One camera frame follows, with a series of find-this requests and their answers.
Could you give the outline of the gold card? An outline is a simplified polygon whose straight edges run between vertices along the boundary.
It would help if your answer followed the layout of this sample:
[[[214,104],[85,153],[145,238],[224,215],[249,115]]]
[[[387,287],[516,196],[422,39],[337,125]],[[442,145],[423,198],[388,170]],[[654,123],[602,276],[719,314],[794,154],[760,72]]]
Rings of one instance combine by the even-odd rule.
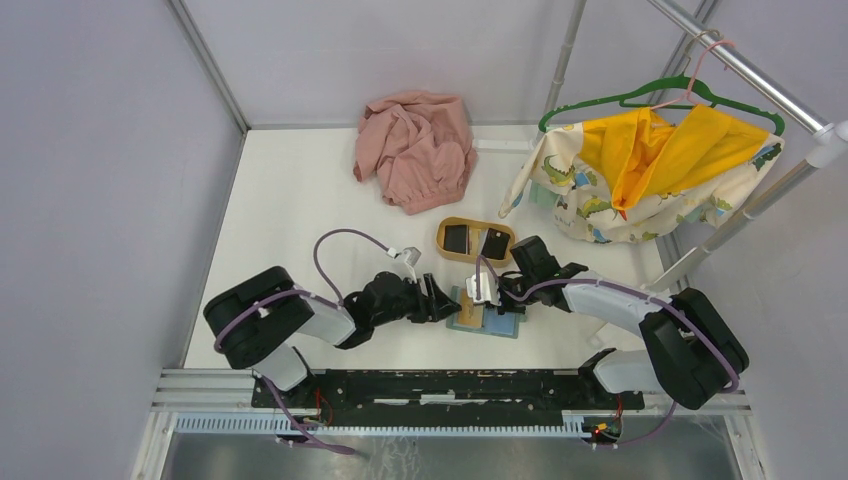
[[[461,310],[457,315],[456,324],[462,328],[482,329],[485,307],[474,304],[465,289],[459,290],[458,298]]]

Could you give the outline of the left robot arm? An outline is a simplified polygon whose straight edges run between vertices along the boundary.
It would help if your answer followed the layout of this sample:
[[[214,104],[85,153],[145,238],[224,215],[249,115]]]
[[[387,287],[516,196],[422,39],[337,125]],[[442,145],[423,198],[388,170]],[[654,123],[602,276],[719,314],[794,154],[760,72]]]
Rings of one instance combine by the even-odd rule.
[[[306,360],[288,343],[292,335],[348,350],[369,341],[379,326],[397,320],[435,323],[460,310],[430,274],[412,279],[380,272],[335,304],[274,266],[213,297],[202,315],[215,336],[214,350],[231,368],[257,372],[297,408],[312,399],[314,381]]]

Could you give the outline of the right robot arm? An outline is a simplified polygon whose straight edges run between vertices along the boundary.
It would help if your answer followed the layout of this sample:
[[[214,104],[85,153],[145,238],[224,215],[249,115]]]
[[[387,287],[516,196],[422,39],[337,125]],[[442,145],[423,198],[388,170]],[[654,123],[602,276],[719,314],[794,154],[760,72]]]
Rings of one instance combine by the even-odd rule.
[[[659,295],[602,277],[578,263],[561,265],[532,236],[510,250],[515,273],[495,275],[479,264],[471,286],[478,301],[522,308],[542,304],[604,321],[639,338],[640,350],[607,348],[583,368],[580,400],[602,408],[617,394],[663,392],[677,405],[698,410],[740,386],[750,360],[707,296],[694,288]]]

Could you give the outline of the green leather card holder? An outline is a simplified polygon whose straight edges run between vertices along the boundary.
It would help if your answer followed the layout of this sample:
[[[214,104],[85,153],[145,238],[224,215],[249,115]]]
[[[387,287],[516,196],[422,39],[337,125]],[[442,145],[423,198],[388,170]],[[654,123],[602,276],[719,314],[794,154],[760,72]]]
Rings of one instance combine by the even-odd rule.
[[[464,289],[458,286],[453,286],[450,297],[457,303],[459,298],[459,290]],[[485,306],[483,328],[468,329],[462,328],[456,324],[457,314],[445,320],[446,326],[449,329],[458,330],[467,333],[483,334],[504,338],[517,338],[519,335],[519,327],[526,321],[526,316],[522,313],[499,313],[496,308]]]

